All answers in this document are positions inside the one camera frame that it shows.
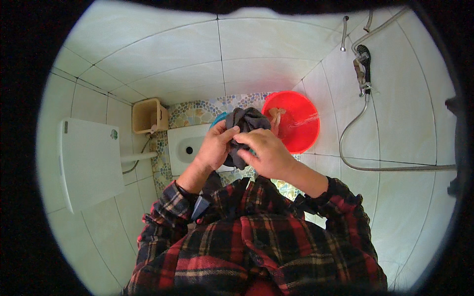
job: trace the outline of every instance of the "red plaid shirt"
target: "red plaid shirt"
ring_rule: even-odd
[[[197,284],[220,295],[240,295],[258,277],[272,280],[284,295],[313,283],[387,289],[362,196],[338,179],[328,180],[328,191],[306,202],[328,219],[326,230],[306,222],[259,177],[246,189],[237,180],[214,192],[201,224],[190,231],[196,196],[173,181],[143,216],[137,264],[122,293]]]

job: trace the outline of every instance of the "shirt sleeve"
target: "shirt sleeve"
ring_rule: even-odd
[[[142,221],[146,224],[137,239],[138,255],[131,280],[122,290],[122,295],[137,292],[145,278],[143,267],[165,253],[173,244],[188,232],[195,195],[189,194],[171,182],[162,196],[153,203],[150,214],[144,214]]]
[[[328,180],[327,192],[318,198],[311,198],[308,205],[327,218],[326,231],[342,237],[377,260],[371,242],[370,219],[362,207],[362,195],[355,196],[339,179],[328,177]]]

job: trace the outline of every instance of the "white wall-mounted tank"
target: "white wall-mounted tank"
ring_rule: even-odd
[[[65,118],[58,132],[61,186],[71,212],[124,192],[118,127]]]

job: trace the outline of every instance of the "handheld shower head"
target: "handheld shower head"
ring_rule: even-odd
[[[370,61],[371,61],[371,56],[369,49],[365,45],[359,45],[356,48],[356,51],[358,53],[357,60],[364,66],[365,68],[365,82],[370,83]],[[366,94],[370,94],[370,89],[365,90]]]

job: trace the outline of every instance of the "hand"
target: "hand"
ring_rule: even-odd
[[[237,154],[259,175],[267,178],[289,180],[289,176],[298,169],[299,162],[293,158],[285,145],[268,129],[256,129],[250,133],[240,133],[234,140],[247,144],[257,154],[240,149]]]
[[[227,130],[226,121],[219,121],[206,133],[194,162],[206,168],[209,172],[217,170],[224,164],[230,151],[229,141],[239,132],[240,128],[238,126]]]

